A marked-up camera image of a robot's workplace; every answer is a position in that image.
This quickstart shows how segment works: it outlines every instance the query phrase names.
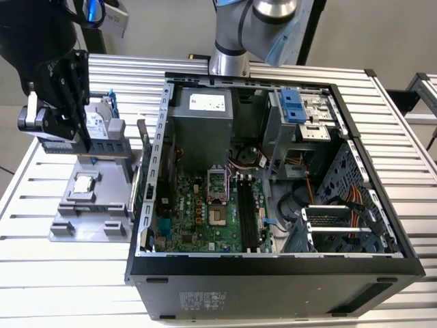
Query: metal frame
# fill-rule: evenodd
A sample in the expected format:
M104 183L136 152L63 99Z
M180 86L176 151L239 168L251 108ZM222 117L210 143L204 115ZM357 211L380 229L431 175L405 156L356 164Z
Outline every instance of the metal frame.
M92 55L89 63L91 90L109 91L113 88L117 92L120 116L127 125L126 135L132 148L136 149L142 147L136 126L139 117L145 118L150 137L154 136L164 72L206 74L208 71L205 60ZM245 320L244 324L247 327L353 325L356 328L372 324L372 327L380 328L396 322L402 327L435 327L437 180L432 174L435 167L430 169L430 164L422 159L421 150L417 150L418 141L405 127L405 120L393 113L396 108L363 70L251 65L252 76L257 79L338 85L361 134L363 147L372 158L427 277L360 318L304 323L278 318ZM54 244L45 240L56 204L76 161L75 156L47 155L36 142L32 143L26 156L0 202L0 235L3 236L0 238L0 266L2 277L6 278L0 279L0 299L3 301L2 317L9 318L5 319L6 325L31 323L45 327L81 327L90 323L95 326L149 323L150 318L134 288L121 286L124 285L122 273L128 245ZM32 272L33 275L18 274L22 272ZM181 325L223 327L233 323L214 320Z

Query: open computer tower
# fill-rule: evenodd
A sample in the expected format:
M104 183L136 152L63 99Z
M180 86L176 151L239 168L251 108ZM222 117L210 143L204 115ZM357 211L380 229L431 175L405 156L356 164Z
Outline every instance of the open computer tower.
M336 85L167 73L144 158L154 320L359 316L424 276Z

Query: power supply label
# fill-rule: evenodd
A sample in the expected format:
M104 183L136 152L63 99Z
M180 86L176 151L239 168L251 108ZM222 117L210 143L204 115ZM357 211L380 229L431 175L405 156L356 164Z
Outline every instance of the power supply label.
M192 111L225 111L225 96L222 94L191 94Z

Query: green circuit board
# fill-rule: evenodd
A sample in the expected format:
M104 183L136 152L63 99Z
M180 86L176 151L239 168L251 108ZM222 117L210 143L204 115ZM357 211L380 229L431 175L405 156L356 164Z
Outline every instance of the green circuit board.
M235 179L231 179L229 182L229 199L226 205L208 204L206 202L207 176L179 175L175 206L171 218L171 235L166 238L164 245L162 243L156 245L156 250L166 252L242 252L236 183ZM252 190L255 199L258 199L257 205L264 208L264 201L260 199L260 197L264 198L261 182L254 182ZM253 210L258 227L259 209L255 207ZM214 220L214 213L219 216L222 214L218 221ZM271 251L268 228L266 232L265 242L259 245L261 252Z

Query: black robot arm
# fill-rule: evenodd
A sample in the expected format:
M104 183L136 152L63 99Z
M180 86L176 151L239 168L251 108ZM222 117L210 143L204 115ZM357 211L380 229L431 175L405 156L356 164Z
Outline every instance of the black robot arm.
M89 23L74 16L66 0L0 0L0 55L15 67L29 97L19 129L40 141L69 141L87 152L88 56L73 49L72 21Z

